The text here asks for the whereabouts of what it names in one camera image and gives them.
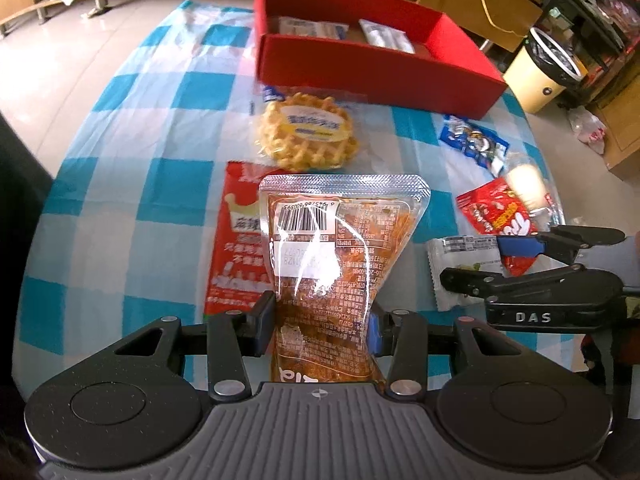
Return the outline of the red spicy strip packet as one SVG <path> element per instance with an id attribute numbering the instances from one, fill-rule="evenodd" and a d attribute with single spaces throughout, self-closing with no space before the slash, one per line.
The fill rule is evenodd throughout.
<path id="1" fill-rule="evenodd" d="M 276 170 L 228 162 L 204 302 L 206 316 L 248 311 L 271 288 L 260 235 L 259 183 Z"/>

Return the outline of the red orange snack packet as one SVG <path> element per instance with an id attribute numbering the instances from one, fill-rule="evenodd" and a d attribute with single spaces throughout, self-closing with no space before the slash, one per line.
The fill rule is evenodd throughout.
<path id="1" fill-rule="evenodd" d="M 521 199 L 503 178 L 465 192 L 456 204 L 477 233 L 482 235 L 534 235 L 538 233 Z"/>

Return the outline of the white bun clear wrapper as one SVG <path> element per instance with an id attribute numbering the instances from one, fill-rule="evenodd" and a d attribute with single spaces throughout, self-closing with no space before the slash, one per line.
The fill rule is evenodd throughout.
<path id="1" fill-rule="evenodd" d="M 533 159 L 519 152 L 509 154 L 506 156 L 503 177 L 538 229 L 548 231 L 559 223 L 552 185 L 544 178 Z"/>

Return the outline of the brown spicy snack bag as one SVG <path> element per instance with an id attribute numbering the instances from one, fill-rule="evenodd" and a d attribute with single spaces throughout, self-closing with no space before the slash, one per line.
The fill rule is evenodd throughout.
<path id="1" fill-rule="evenodd" d="M 270 174 L 258 188 L 277 297 L 275 382 L 382 382 L 375 297 L 430 202 L 417 174 Z"/>

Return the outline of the blue candy packet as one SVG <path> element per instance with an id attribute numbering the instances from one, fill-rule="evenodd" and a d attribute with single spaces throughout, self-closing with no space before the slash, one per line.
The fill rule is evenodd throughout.
<path id="1" fill-rule="evenodd" d="M 477 166 L 487 169 L 494 178 L 502 173 L 510 148 L 509 142 L 494 130 L 454 115 L 444 116 L 439 140 L 473 159 Z"/>

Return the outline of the waffle snack clear package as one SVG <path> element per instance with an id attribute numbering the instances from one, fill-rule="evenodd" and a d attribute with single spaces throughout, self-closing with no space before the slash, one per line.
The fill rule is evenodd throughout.
<path id="1" fill-rule="evenodd" d="M 286 171 L 340 169 L 360 151 L 354 106 L 330 92 L 262 84 L 253 110 L 258 154 Z"/>

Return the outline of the large white bread package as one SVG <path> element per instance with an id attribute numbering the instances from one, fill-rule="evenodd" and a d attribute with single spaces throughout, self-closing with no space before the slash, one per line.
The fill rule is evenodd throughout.
<path id="1" fill-rule="evenodd" d="M 345 40 L 349 26 L 341 23 L 302 20 L 290 16 L 276 16 L 270 18 L 269 30 L 285 36 Z"/>

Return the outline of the blue white checkered tablecloth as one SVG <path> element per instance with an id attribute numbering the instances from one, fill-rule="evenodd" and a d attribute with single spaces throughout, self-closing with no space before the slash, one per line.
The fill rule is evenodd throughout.
<path id="1" fill-rule="evenodd" d="M 186 0 L 134 49 L 70 144 L 43 207 L 18 307 L 23 396 L 155 321 L 201 323 L 229 160 L 256 160 L 251 10 Z M 378 293 L 445 324 L 425 243 L 475 234 L 456 198 L 491 178 L 439 139 L 442 115 L 348 105 L 361 151 L 344 172 L 420 174 L 431 201 Z"/>

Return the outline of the cream trash bin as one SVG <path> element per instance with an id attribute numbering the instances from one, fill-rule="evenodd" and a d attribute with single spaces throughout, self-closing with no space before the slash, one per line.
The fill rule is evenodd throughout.
<path id="1" fill-rule="evenodd" d="M 564 90 L 575 89 L 584 74 L 557 41 L 532 27 L 503 79 L 525 113 L 536 114 Z"/>

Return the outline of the red cardboard box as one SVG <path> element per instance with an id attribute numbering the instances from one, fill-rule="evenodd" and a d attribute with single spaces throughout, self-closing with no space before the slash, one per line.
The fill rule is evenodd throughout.
<path id="1" fill-rule="evenodd" d="M 506 82 L 446 14 L 407 0 L 254 0 L 256 77 L 483 118 Z M 281 34 L 279 18 L 346 24 L 348 38 Z"/>

